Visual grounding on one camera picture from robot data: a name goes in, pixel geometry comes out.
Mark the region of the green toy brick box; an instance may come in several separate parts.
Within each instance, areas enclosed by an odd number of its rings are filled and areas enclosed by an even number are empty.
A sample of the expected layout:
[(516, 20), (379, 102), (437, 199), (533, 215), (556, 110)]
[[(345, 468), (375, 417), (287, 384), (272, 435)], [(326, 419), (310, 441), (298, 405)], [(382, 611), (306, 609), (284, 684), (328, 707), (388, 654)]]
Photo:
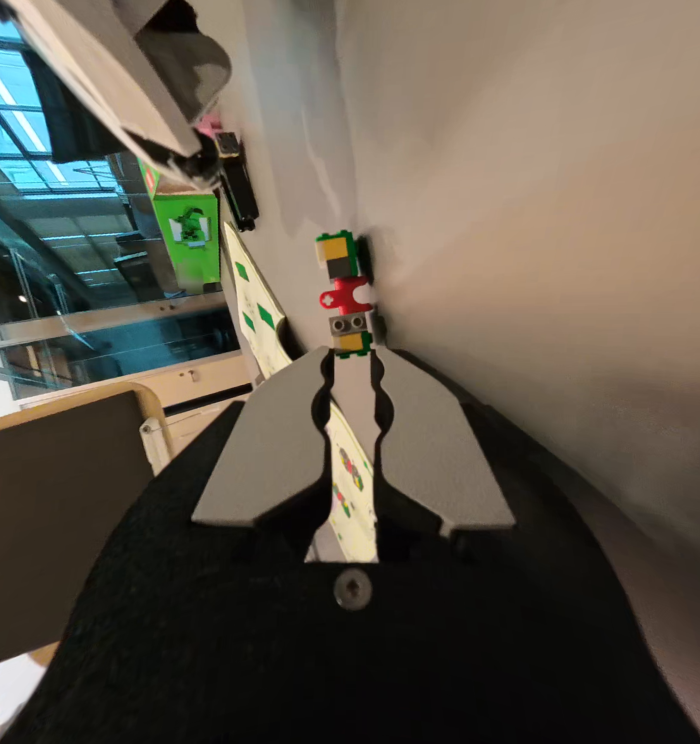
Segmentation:
[(219, 201), (213, 190), (179, 183), (137, 158), (177, 284), (192, 294), (220, 283)]

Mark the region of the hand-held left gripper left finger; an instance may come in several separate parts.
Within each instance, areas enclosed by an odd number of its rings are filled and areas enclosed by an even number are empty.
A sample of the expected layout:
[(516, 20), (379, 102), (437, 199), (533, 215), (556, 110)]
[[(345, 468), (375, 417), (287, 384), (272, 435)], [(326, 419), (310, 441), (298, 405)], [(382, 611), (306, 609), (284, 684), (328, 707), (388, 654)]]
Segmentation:
[(238, 414), (191, 521), (277, 539), (304, 560), (332, 506), (325, 427), (333, 384), (328, 347), (262, 383)]

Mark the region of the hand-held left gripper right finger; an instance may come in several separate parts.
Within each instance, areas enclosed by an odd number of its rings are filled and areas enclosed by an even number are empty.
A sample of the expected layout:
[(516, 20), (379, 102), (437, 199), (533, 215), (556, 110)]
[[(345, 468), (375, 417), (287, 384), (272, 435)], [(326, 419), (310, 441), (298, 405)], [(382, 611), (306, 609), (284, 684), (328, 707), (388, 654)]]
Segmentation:
[(371, 361), (380, 428), (373, 506), (381, 560), (405, 560), (439, 542), (507, 533), (514, 515), (459, 396), (389, 348)]

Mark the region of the white cabinet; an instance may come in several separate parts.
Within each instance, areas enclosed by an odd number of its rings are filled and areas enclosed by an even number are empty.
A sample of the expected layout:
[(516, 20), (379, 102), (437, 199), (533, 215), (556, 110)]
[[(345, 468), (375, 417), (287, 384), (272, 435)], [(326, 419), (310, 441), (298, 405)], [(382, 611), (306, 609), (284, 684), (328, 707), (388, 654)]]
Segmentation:
[(6, 324), (0, 358), (22, 407), (133, 383), (180, 412), (251, 388), (223, 292)]

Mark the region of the black panel on white stand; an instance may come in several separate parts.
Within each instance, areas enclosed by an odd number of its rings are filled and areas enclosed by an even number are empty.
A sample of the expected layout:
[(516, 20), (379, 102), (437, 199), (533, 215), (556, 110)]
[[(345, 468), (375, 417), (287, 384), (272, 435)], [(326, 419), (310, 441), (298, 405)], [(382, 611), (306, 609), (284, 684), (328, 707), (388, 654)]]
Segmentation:
[(98, 554), (154, 477), (140, 428), (165, 425), (131, 382), (0, 417), (0, 662), (61, 639)]

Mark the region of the green red toy brick assembly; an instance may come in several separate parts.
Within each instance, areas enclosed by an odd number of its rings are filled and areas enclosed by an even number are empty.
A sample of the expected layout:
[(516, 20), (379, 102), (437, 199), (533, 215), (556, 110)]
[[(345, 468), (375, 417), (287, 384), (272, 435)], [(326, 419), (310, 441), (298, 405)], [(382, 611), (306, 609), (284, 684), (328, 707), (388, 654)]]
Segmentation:
[(329, 313), (333, 352), (339, 359), (368, 357), (385, 334), (373, 289), (370, 243), (365, 236), (341, 230), (320, 234), (315, 246), (330, 284), (318, 302)]

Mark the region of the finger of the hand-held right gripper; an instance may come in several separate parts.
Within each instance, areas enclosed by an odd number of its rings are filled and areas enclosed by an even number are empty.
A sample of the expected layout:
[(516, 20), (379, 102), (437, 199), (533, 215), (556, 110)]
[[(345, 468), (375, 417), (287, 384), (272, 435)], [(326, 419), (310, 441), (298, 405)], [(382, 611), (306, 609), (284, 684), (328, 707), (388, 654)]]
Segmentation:
[(117, 14), (190, 125), (215, 105), (232, 76), (225, 49), (202, 32), (187, 1), (118, 1)]
[(76, 97), (146, 164), (175, 181), (217, 188), (213, 140), (190, 125), (118, 16), (118, 1), (0, 1)]

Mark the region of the black toy brick assembly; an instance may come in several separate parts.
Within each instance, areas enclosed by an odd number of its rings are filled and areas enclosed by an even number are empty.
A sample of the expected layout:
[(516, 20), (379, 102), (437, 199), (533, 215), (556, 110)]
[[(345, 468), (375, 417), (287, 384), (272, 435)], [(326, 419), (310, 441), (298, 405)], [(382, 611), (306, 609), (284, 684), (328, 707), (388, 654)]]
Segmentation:
[(233, 132), (215, 135), (220, 160), (221, 191), (240, 232), (253, 231), (260, 213), (249, 177), (243, 143)]

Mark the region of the toy brick instruction booklet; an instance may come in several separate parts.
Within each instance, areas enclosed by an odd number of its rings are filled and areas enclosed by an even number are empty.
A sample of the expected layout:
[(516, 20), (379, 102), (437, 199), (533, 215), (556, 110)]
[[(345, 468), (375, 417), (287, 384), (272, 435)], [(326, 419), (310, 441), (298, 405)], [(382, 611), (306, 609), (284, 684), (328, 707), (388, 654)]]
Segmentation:
[[(225, 250), (232, 267), (237, 312), (262, 377), (270, 378), (292, 364), (287, 342), (287, 317), (233, 225), (223, 221)], [(376, 515), (373, 508), (373, 466), (336, 403), (330, 404), (325, 427), (330, 442), (333, 505), (314, 539), (310, 557), (349, 563), (377, 561)]]

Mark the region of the grey desk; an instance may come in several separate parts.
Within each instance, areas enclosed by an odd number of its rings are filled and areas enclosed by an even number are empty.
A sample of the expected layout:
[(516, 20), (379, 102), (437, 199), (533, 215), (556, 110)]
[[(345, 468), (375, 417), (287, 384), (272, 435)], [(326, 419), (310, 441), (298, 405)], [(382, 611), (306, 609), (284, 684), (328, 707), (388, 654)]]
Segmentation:
[(203, 2), (307, 347), (313, 240), (370, 242), (391, 345), (564, 461), (700, 728), (700, 2)]

